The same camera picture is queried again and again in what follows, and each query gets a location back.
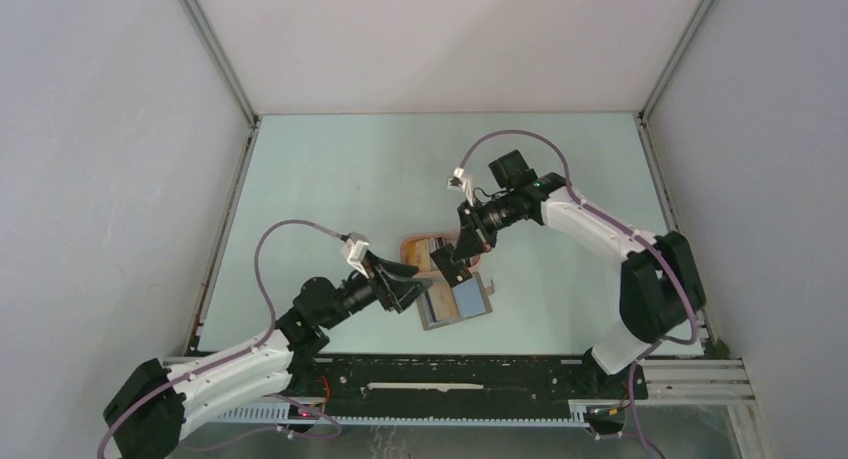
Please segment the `black credit card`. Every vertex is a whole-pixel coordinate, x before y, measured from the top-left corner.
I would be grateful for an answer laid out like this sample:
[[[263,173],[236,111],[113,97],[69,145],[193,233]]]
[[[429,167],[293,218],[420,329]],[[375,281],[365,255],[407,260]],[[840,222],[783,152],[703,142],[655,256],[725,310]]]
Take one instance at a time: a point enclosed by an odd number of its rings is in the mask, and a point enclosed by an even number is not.
[[[447,243],[430,253],[431,262],[451,288],[467,282],[473,277],[470,269],[462,260],[453,258],[454,252],[454,245]]]

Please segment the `grey card holder wallet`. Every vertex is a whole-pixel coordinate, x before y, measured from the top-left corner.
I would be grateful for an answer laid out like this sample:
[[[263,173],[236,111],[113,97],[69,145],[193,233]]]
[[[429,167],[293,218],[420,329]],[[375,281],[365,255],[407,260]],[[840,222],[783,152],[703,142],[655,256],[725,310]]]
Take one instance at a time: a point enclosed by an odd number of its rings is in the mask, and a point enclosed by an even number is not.
[[[490,314],[494,293],[494,282],[485,283],[478,273],[456,287],[437,281],[418,299],[422,327],[429,331]]]

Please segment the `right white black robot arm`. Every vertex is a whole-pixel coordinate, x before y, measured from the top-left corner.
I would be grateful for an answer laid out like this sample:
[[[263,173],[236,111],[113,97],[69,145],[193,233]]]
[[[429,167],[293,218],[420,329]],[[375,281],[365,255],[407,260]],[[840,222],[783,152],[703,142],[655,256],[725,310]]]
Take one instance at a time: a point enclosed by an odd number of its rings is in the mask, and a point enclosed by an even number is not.
[[[706,297],[682,234],[656,235],[612,217],[563,175],[537,175],[517,150],[490,163],[489,169],[500,189],[486,201],[476,198],[463,168],[456,168],[447,181],[448,188],[465,196],[458,207],[460,232],[452,261],[492,251],[501,230],[532,220],[569,235],[619,274],[618,318],[584,355],[581,381],[588,393],[610,395],[622,382],[621,371],[658,343],[697,341],[696,314]]]

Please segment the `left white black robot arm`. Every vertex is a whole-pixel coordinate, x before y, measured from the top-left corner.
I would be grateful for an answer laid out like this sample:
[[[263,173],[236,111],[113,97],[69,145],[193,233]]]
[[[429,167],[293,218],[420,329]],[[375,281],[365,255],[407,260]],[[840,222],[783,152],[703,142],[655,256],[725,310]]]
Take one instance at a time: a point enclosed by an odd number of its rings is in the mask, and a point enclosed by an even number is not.
[[[246,342],[182,364],[139,365],[103,412],[108,430],[97,455],[113,445],[122,458],[164,458],[196,429],[243,403],[312,390],[327,330],[377,303],[402,313],[432,285],[414,266],[368,252],[339,284],[307,280],[291,308]]]

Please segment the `yellow credit card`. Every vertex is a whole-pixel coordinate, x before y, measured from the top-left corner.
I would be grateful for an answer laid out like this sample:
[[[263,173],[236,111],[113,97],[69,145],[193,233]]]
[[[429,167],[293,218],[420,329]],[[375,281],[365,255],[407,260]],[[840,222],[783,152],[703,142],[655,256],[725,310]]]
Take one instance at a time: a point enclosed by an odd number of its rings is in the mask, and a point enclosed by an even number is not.
[[[410,241],[405,250],[406,263],[415,266],[420,272],[432,270],[428,239]]]

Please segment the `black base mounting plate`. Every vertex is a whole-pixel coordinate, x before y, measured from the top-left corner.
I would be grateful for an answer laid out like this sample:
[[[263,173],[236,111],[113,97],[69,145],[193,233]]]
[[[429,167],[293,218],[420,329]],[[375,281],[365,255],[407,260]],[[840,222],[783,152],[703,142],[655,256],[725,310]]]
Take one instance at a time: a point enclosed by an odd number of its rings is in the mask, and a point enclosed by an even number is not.
[[[321,354],[283,389],[336,420],[564,421],[647,398],[641,369],[602,378],[572,355]]]

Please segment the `right controller board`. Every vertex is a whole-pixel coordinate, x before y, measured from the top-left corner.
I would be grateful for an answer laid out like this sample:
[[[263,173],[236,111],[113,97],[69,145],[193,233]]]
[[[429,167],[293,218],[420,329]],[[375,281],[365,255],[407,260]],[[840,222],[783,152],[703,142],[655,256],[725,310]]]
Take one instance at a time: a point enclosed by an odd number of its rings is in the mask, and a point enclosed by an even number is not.
[[[586,413],[587,421],[625,421],[626,407],[592,408]]]

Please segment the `aluminium frame rail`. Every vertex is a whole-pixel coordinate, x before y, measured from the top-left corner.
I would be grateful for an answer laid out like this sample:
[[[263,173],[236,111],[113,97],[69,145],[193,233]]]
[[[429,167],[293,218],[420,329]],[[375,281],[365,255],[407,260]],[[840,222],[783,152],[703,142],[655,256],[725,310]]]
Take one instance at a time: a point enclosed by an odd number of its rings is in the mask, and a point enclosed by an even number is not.
[[[651,405],[755,402],[739,360],[648,359],[633,374],[596,381],[575,356],[323,355],[317,374],[332,399],[371,391],[504,391],[574,405],[616,403],[629,393]]]

